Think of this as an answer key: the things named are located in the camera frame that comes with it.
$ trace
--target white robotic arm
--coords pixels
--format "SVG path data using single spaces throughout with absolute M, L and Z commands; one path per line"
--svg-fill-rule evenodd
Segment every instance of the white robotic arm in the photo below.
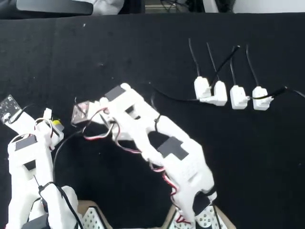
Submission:
M 63 139 L 63 132 L 51 117 L 34 120 L 11 95 L 0 103 L 0 118 L 19 133 L 8 144 L 12 196 L 6 229 L 75 228 L 76 217 L 63 198 L 77 212 L 74 190 L 52 183 L 51 151 Z
M 117 145 L 120 140 L 134 141 L 137 150 L 133 152 L 141 153 L 144 160 L 165 172 L 163 178 L 173 188 L 172 201 L 185 221 L 195 223 L 195 215 L 216 198 L 213 175 L 205 162 L 202 147 L 168 117 L 155 111 L 128 84 L 113 88 L 94 103 L 75 105 L 71 122 L 78 124 L 86 120 L 108 127 L 113 125 L 112 139 Z M 151 131 L 169 138 L 155 149 L 148 138 Z M 202 206 L 198 203 L 196 213 L 193 203 L 198 193 L 207 196 Z

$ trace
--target black cable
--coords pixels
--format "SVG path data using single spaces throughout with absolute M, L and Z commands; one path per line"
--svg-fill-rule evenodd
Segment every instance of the black cable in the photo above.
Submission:
M 164 1 L 164 0 L 160 0 L 160 3 L 161 3 L 161 5 L 163 6 L 163 8 L 169 13 L 171 8 L 166 8 L 165 5 L 164 5 L 164 3 L 163 3 L 163 1 Z
M 283 94 L 285 92 L 296 93 L 296 94 L 298 94 L 299 96 L 301 96 L 301 97 L 303 97 L 305 99 L 305 94 L 303 94 L 303 93 L 301 93 L 301 92 L 299 92 L 297 90 L 290 89 L 290 88 L 288 88 L 286 86 L 284 86 L 284 87 L 282 87 L 282 88 L 280 88 L 280 89 L 278 89 L 278 90 L 276 90 L 276 91 L 274 91 L 272 93 L 269 93 L 267 95 L 261 96 L 261 97 L 252 97 L 252 99 L 265 99 L 265 98 L 268 98 L 268 97 L 275 98 L 275 97 L 277 97 L 277 96 L 279 96 L 279 95 L 281 95 L 281 94 Z
M 217 219 L 218 228 L 221 229 L 221 224 L 220 224 L 220 220 L 219 220 L 219 217 L 218 217 L 218 214 L 217 214 L 217 210 L 216 210 L 215 204 L 212 203 L 212 206 L 213 206 L 213 209 L 214 209 L 214 212 L 215 212 L 215 216 L 216 216 L 216 219 Z
M 212 62 L 213 68 L 214 68 L 214 72 L 217 72 L 215 61 L 214 61 L 214 58 L 213 58 L 213 55 L 212 55 L 212 51 L 211 51 L 211 48 L 210 48 L 210 44 L 208 42 L 206 43 L 206 47 L 208 48 L 208 52 L 209 52 L 209 56 L 210 56 L 210 60 Z
M 83 229 L 84 227 L 82 226 L 81 220 L 80 220 L 80 218 L 78 217 L 78 215 L 76 214 L 76 212 L 74 211 L 74 209 L 73 209 L 73 207 L 72 207 L 72 205 L 71 205 L 71 203 L 70 203 L 70 201 L 69 201 L 69 199 L 68 199 L 68 197 L 67 197 L 67 194 L 64 192 L 64 190 L 62 190 L 61 187 L 59 187 L 59 186 L 57 186 L 57 185 L 55 185 L 55 186 L 56 186 L 56 188 L 59 190 L 59 192 L 61 193 L 61 195 L 63 196 L 63 198 L 65 199 L 65 201 L 66 201 L 66 203 L 67 203 L 67 205 L 68 205 L 70 211 L 72 212 L 73 216 L 75 217 L 75 219 L 76 219 L 78 225 L 80 226 L 81 229 Z
M 72 213 L 73 216 L 75 217 L 75 219 L 76 219 L 78 225 L 80 226 L 81 229 L 83 229 L 81 220 L 80 220 L 80 218 L 78 217 L 78 215 L 76 214 L 75 210 L 73 209 L 73 207 L 72 207 L 72 205 L 71 205 L 71 203 L 70 203 L 70 201 L 69 201 L 69 198 L 67 197 L 67 194 L 65 193 L 65 191 L 62 190 L 61 187 L 57 186 L 57 185 L 56 185 L 54 182 L 52 182 L 52 181 L 48 182 L 48 183 L 47 183 L 46 185 L 44 185 L 44 186 L 39 185 L 37 179 L 36 179 L 36 182 L 37 182 L 37 184 L 38 184 L 38 190 L 39 190 L 39 191 L 38 191 L 38 194 L 39 194 L 40 196 L 41 196 L 41 192 L 42 192 L 47 186 L 53 184 L 53 185 L 58 189 L 58 191 L 61 193 L 61 197 L 63 197 L 63 198 L 65 199 L 65 201 L 66 201 L 66 203 L 67 203 L 67 205 L 68 205 L 68 208 L 70 209 L 71 213 Z
M 36 200 L 34 200 L 34 202 L 32 203 L 32 206 L 31 206 L 31 208 L 30 208 L 30 213 L 31 213 L 31 211 L 32 211 L 32 209 L 33 209 L 34 204 L 35 204 L 38 200 L 40 200 L 40 199 L 41 199 L 41 198 L 39 197 L 39 198 L 37 198 Z
M 233 48 L 232 52 L 230 53 L 230 55 L 228 55 L 224 61 L 221 63 L 221 65 L 217 68 L 216 72 L 215 72 L 215 77 L 212 81 L 211 86 L 213 87 L 214 84 L 216 83 L 216 79 L 217 79 L 217 74 L 222 70 L 222 68 L 224 67 L 224 65 L 235 55 L 235 53 L 239 50 L 240 46 L 237 45 Z
M 278 89 L 278 90 L 276 90 L 272 93 L 269 93 L 267 95 L 264 95 L 264 96 L 261 96 L 261 97 L 252 97 L 252 99 L 265 99 L 265 98 L 268 98 L 268 97 L 275 98 L 275 97 L 279 96 L 280 94 L 285 93 L 287 90 L 289 90 L 289 89 L 288 89 L 288 87 L 285 86 L 285 87 L 282 87 L 282 88 L 280 88 L 280 89 Z
M 191 38 L 189 38 L 189 48 L 190 48 L 190 51 L 191 51 L 191 54 L 192 54 L 193 61 L 195 62 L 195 65 L 196 65 L 197 76 L 201 76 L 201 74 L 200 74 L 200 67 L 199 67 L 198 61 L 197 61 L 197 59 L 195 57 L 195 54 L 194 54 L 194 51 L 193 51 L 193 48 L 192 48 Z
M 199 101 L 199 99 L 178 99 L 178 98 L 174 98 L 174 97 L 171 97 L 170 95 L 168 95 L 168 94 L 166 94 L 166 93 L 160 91 L 159 89 L 157 89 L 157 88 L 155 88 L 155 87 L 153 87 L 153 89 L 154 89 L 155 91 L 157 91 L 158 93 L 160 93 L 161 95 L 163 95 L 163 96 L 165 96 L 165 97 L 167 97 L 167 98 L 169 98 L 169 99 L 178 101 L 178 102 L 198 102 L 198 101 Z
M 249 57 L 249 45 L 246 46 L 246 57 L 247 57 L 247 61 L 248 61 L 248 64 L 249 64 L 249 67 L 250 67 L 250 70 L 251 70 L 251 74 L 252 74 L 252 76 L 255 80 L 256 86 L 259 86 L 258 79 L 256 77 L 254 68 L 252 66 L 252 63 L 251 63 L 251 60 L 250 60 L 250 57 Z
M 233 56 L 230 60 L 230 67 L 231 67 L 231 73 L 232 73 L 232 78 L 233 78 L 233 84 L 236 85 L 236 78 L 235 78 L 235 72 L 234 72 L 234 67 L 233 67 Z
M 31 106 L 35 106 L 35 104 L 29 104 L 29 105 L 25 106 L 24 108 L 22 108 L 21 112 L 15 117 L 15 119 L 14 119 L 13 121 L 10 120 L 10 118 L 11 118 L 11 117 L 10 117 L 9 120 L 8 120 L 9 124 L 13 124 L 14 122 L 16 122 L 16 121 L 20 118 L 20 116 L 22 115 L 22 113 L 23 113 L 27 108 L 29 108 L 29 107 L 31 107 Z
M 297 93 L 298 95 L 302 96 L 303 98 L 305 98 L 305 94 L 297 91 L 297 90 L 293 90 L 293 89 L 287 89 L 288 91 L 291 91 L 291 92 L 294 92 L 294 93 Z
M 59 146 L 58 149 L 56 150 L 55 157 L 54 157 L 54 162 L 53 162 L 53 180 L 54 180 L 54 181 L 55 181 L 55 165 L 56 165 L 57 157 L 58 157 L 58 154 L 59 154 L 61 148 L 63 147 L 63 145 L 64 145 L 69 139 L 71 139 L 72 137 L 76 136 L 77 134 L 81 134 L 81 133 L 82 133 L 82 130 L 79 130 L 79 131 L 76 131 L 76 132 L 74 132 L 73 134 L 71 134 L 69 137 L 67 137 L 67 138 L 60 144 L 60 146 Z

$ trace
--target white plug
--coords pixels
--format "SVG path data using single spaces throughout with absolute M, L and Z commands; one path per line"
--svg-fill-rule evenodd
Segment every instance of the white plug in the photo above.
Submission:
M 211 87 L 206 78 L 198 76 L 194 81 L 196 99 L 206 98 L 211 96 Z
M 43 118 L 44 119 L 51 119 L 52 118 L 52 110 L 49 108 L 46 108 L 43 112 Z
M 257 86 L 252 91 L 252 97 L 253 98 L 259 98 L 262 96 L 268 95 L 268 92 L 265 88 L 262 88 L 260 86 Z M 258 111 L 265 111 L 269 108 L 270 103 L 274 100 L 274 98 L 267 97 L 264 99 L 253 99 L 253 108 Z
M 217 81 L 214 86 L 214 95 L 206 98 L 200 98 L 200 102 L 214 104 L 216 106 L 224 106 L 228 101 L 225 84 L 222 81 Z
M 244 110 L 248 101 L 250 100 L 249 96 L 246 96 L 243 87 L 234 85 L 230 90 L 231 104 L 234 110 Z

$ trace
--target cardboard base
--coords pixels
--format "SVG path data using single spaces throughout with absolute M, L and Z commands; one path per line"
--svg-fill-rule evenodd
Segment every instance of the cardboard base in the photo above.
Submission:
M 104 224 L 106 225 L 107 229 L 113 229 L 112 226 L 109 224 L 109 222 L 107 221 L 106 217 L 103 215 L 101 209 L 99 208 L 99 206 L 97 206 L 96 203 L 94 203 L 93 201 L 90 200 L 79 200 L 79 204 L 78 204 L 78 212 L 84 216 L 84 214 L 86 213 L 86 211 L 88 210 L 89 207 L 96 207 L 99 211 L 99 214 L 102 218 L 102 220 L 104 221 Z M 228 219 L 228 217 L 216 206 L 217 209 L 217 213 L 218 215 L 221 217 L 221 219 L 223 220 L 223 222 L 225 223 L 225 225 L 227 226 L 228 229 L 236 229 L 236 227 L 234 226 L 234 224 Z M 170 225 L 170 223 L 172 222 L 172 219 L 174 217 L 176 213 L 176 209 L 174 207 L 174 205 L 170 208 L 167 217 L 163 223 L 163 225 L 159 228 L 159 227 L 155 227 L 155 228 L 151 228 L 151 229 L 167 229 Z

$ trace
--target black mat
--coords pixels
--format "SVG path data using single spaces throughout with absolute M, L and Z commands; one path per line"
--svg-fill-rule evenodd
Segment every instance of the black mat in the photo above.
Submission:
M 194 98 L 196 76 L 187 39 L 204 75 L 211 78 L 206 42 L 215 61 L 235 44 L 249 43 L 260 83 L 305 92 L 305 14 L 125 15 L 58 20 L 0 21 L 0 98 L 12 94 L 21 106 L 48 105 L 66 126 L 74 97 L 99 99 L 128 82 L 149 101 L 149 82 L 181 98 Z M 237 83 L 255 87 L 244 49 L 236 55 Z M 220 74 L 232 87 L 229 67 Z M 266 112 L 186 104 L 160 95 L 155 104 L 203 145 L 218 198 L 216 204 L 242 229 L 303 228 L 305 100 L 285 94 Z M 38 115 L 29 110 L 29 114 Z M 74 129 L 68 127 L 66 133 Z M 10 200 L 7 143 L 0 127 L 0 227 Z M 79 199 L 98 203 L 115 228 L 160 226 L 170 206 L 170 188 L 137 155 L 111 141 L 74 139 L 63 149 L 57 176 Z

